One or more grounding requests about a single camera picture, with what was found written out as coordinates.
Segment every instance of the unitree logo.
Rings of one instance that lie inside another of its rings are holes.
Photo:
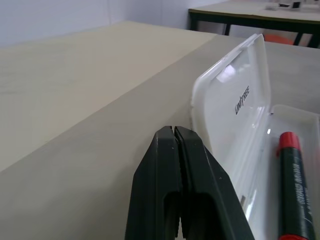
[[[244,93],[242,94],[242,96],[240,96],[239,102],[234,107],[235,115],[238,114],[239,110],[244,105],[244,102],[245,102],[246,98],[248,97],[248,94],[249,94],[249,86],[246,87]]]

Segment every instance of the table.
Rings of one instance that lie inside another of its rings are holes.
[[[124,239],[153,134],[191,127],[196,78],[242,41],[123,22],[0,49],[0,238]],[[266,51],[272,104],[320,113],[320,50]]]
[[[294,45],[303,34],[313,34],[308,47],[317,48],[320,43],[320,9],[318,5],[304,5],[300,11],[266,10],[267,2],[227,1],[189,9],[190,30],[198,29],[198,22],[226,24],[225,35],[231,25],[298,32]]]

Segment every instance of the plastic case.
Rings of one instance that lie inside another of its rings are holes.
[[[295,132],[320,239],[319,115],[285,105],[271,108],[262,35],[248,38],[196,80],[191,118],[193,130],[230,176],[257,240],[278,239],[276,148],[283,132]]]

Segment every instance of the red marker cap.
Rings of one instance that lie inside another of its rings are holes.
[[[281,236],[279,240],[307,240],[307,239],[302,236],[288,234],[288,235]]]
[[[288,147],[296,148],[301,151],[299,138],[294,132],[291,132],[291,131],[287,131],[281,134],[276,155],[277,156],[279,155],[279,151],[281,149],[288,148]]]

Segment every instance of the desk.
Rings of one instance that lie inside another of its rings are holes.
[[[304,5],[300,11],[266,10],[267,2],[222,2],[189,9],[190,29],[196,31],[198,22],[226,24],[224,34],[229,35],[231,25],[298,32],[294,45],[303,34],[313,34],[308,47],[320,43],[320,8]]]
[[[124,239],[153,134],[191,127],[196,78],[242,41],[123,22],[0,49],[0,239]],[[272,104],[320,113],[320,50],[266,49]]]

